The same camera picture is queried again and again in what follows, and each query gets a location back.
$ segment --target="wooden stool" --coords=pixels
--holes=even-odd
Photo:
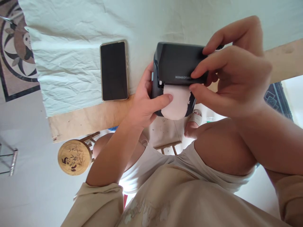
[[[58,152],[58,163],[60,168],[71,176],[84,173],[94,161],[92,158],[92,142],[100,132],[95,132],[81,140],[69,140],[65,142]]]
[[[156,150],[161,149],[162,154],[164,154],[164,148],[173,147],[174,154],[177,155],[175,145],[178,145],[178,144],[181,144],[181,143],[182,143],[181,141],[177,141],[177,142],[169,143],[169,144],[166,144],[166,145],[163,145],[163,146],[155,147],[155,149]]]

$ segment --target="finger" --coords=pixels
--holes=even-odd
[[[151,123],[152,123],[156,118],[157,118],[157,115],[153,113],[153,114],[151,115]]]
[[[215,82],[218,81],[218,79],[219,79],[218,75],[214,73],[213,76],[212,76],[212,82],[215,83]]]
[[[145,68],[141,80],[138,84],[138,90],[146,90],[146,83],[149,83],[152,80],[152,72],[153,72],[153,61],[149,63],[149,65]]]
[[[222,113],[232,104],[231,99],[220,96],[202,84],[192,84],[189,89],[197,99],[197,103],[202,103],[217,113]]]
[[[241,75],[243,79],[249,80],[255,79],[254,77],[256,76],[260,77],[268,74],[271,70],[271,65],[265,59],[257,57],[242,48],[229,46],[201,61],[192,72],[191,77],[194,79],[199,78],[206,71],[218,69],[222,69],[233,76]]]
[[[151,81],[146,82],[145,87],[146,87],[148,95],[150,95],[152,93],[152,82]]]
[[[219,45],[226,45],[245,37],[245,45],[249,48],[251,53],[262,56],[263,55],[263,33],[260,19],[257,16],[250,16],[234,23],[231,23],[217,32],[210,38],[209,42],[203,49],[204,55],[213,53]]]
[[[149,100],[149,104],[148,104],[149,112],[153,113],[163,109],[168,104],[170,104],[172,100],[173,100],[173,96],[171,94],[164,94]]]
[[[152,80],[152,72],[153,72],[154,62],[148,64],[148,66],[145,68],[143,72],[143,76],[141,78],[140,82],[145,83],[146,81],[149,82]]]
[[[206,83],[204,84],[205,87],[208,87],[211,85],[211,83],[213,82],[214,80],[214,75],[215,74],[215,71],[209,71],[208,72],[208,75],[207,75],[207,79],[206,79]]]

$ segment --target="round stool seat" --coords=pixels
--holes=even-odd
[[[65,173],[77,176],[84,173],[92,163],[92,152],[85,142],[69,140],[59,149],[58,163]]]

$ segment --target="blue object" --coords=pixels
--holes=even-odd
[[[119,126],[112,127],[112,128],[109,128],[108,130],[110,130],[110,131],[116,131],[118,127],[119,127]]]

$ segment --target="fingernail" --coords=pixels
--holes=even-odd
[[[174,97],[171,94],[168,94],[168,98],[170,101],[172,101],[174,99]]]
[[[189,89],[192,91],[192,90],[195,90],[197,88],[198,84],[191,84],[189,86]]]

